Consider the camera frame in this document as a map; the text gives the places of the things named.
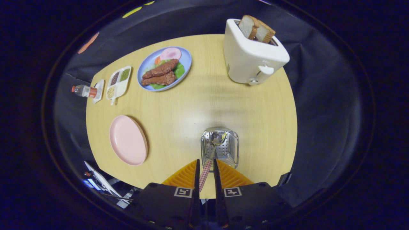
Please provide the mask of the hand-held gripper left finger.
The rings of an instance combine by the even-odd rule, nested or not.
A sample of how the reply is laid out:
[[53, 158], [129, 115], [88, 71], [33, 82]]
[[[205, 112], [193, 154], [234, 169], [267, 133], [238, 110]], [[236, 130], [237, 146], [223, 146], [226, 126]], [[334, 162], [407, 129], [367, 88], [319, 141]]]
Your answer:
[[183, 166], [162, 183], [149, 183], [136, 196], [143, 220], [161, 229], [191, 230], [200, 222], [200, 161]]

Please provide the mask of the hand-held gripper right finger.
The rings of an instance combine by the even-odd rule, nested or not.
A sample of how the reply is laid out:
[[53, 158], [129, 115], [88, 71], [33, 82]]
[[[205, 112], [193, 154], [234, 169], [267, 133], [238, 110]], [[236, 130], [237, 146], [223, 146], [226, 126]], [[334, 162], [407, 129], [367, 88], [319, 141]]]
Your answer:
[[222, 161], [213, 161], [216, 220], [223, 229], [268, 229], [288, 218], [293, 208], [277, 186], [254, 183]]

